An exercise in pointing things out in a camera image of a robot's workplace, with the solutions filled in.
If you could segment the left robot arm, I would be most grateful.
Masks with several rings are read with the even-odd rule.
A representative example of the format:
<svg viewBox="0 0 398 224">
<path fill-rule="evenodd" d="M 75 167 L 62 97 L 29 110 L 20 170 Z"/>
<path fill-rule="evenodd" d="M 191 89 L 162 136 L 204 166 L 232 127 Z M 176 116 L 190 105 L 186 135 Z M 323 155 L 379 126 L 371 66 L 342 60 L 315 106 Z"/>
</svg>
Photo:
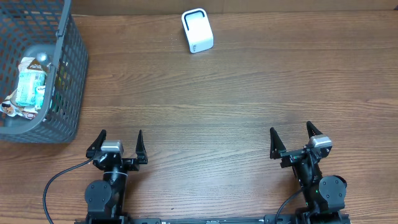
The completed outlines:
<svg viewBox="0 0 398 224">
<path fill-rule="evenodd" d="M 122 141 L 107 140 L 104 129 L 86 150 L 86 157 L 103 171 L 103 178 L 93 181 L 85 190 L 88 205 L 85 223 L 133 223 L 124 211 L 124 198 L 128 173 L 148 163 L 142 131 L 137 137 L 136 157 L 124 157 L 123 153 Z"/>
</svg>

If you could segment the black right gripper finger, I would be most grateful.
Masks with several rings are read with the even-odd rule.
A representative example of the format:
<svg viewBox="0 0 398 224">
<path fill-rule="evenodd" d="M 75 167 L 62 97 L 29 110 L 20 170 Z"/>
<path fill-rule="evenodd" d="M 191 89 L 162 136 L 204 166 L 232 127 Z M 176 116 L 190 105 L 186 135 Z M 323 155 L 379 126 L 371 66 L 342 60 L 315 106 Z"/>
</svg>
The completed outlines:
<svg viewBox="0 0 398 224">
<path fill-rule="evenodd" d="M 315 127 L 315 125 L 311 121 L 306 122 L 306 127 L 309 138 L 323 134 L 319 129 Z"/>
<path fill-rule="evenodd" d="M 281 138 L 279 137 L 277 131 L 274 128 L 270 128 L 271 137 L 271 148 L 270 148 L 270 158 L 280 159 L 282 153 L 286 152 L 286 147 L 284 146 Z"/>
</svg>

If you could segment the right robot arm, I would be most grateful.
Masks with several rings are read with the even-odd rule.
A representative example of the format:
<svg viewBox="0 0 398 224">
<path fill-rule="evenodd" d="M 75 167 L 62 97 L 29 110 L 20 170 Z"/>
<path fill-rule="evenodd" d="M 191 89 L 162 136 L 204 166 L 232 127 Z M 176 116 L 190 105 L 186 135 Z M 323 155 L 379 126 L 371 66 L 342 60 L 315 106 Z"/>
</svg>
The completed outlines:
<svg viewBox="0 0 398 224">
<path fill-rule="evenodd" d="M 282 168 L 291 167 L 300 189 L 293 193 L 275 215 L 265 217 L 271 223 L 349 223 L 348 215 L 341 214 L 345 208 L 347 182 L 339 175 L 323 176 L 319 162 L 332 149 L 332 140 L 311 121 L 306 123 L 309 141 L 301 149 L 288 151 L 274 128 L 270 128 L 270 158 L 280 159 Z M 292 215 L 282 215 L 284 207 L 302 194 L 305 207 Z"/>
</svg>

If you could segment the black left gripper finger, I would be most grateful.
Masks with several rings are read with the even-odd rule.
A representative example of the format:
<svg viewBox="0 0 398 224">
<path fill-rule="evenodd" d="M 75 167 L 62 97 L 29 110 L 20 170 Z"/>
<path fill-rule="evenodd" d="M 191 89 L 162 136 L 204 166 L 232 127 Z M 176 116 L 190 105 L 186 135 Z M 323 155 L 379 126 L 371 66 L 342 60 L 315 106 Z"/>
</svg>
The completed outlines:
<svg viewBox="0 0 398 224">
<path fill-rule="evenodd" d="M 139 164 L 148 163 L 148 156 L 144 145 L 142 130 L 139 130 L 139 134 L 137 137 L 136 155 L 137 155 L 136 159 Z"/>
<path fill-rule="evenodd" d="M 92 159 L 97 152 L 101 150 L 101 146 L 106 139 L 106 130 L 102 129 L 98 137 L 86 150 L 86 158 Z"/>
</svg>

